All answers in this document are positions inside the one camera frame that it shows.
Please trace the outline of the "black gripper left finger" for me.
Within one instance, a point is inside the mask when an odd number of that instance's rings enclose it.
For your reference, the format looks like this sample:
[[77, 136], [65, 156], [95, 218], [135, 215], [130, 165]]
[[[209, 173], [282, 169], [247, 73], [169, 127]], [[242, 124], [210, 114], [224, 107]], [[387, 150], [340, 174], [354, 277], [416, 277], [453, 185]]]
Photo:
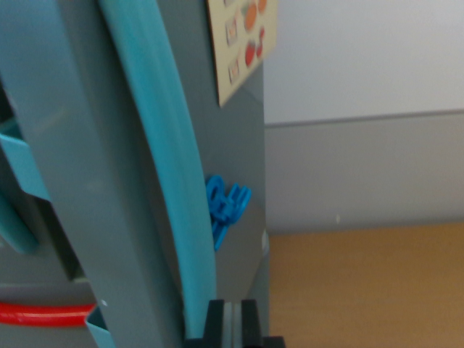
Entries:
[[231, 348], [233, 305], [223, 299], [211, 300], [204, 324], [202, 347]]

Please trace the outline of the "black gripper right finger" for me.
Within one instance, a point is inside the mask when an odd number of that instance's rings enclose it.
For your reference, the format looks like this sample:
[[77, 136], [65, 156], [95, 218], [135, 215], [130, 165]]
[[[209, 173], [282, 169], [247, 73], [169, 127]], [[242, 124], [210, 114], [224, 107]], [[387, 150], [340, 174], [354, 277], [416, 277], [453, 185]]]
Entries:
[[244, 299], [234, 305], [234, 346], [262, 347], [262, 331], [254, 299]]

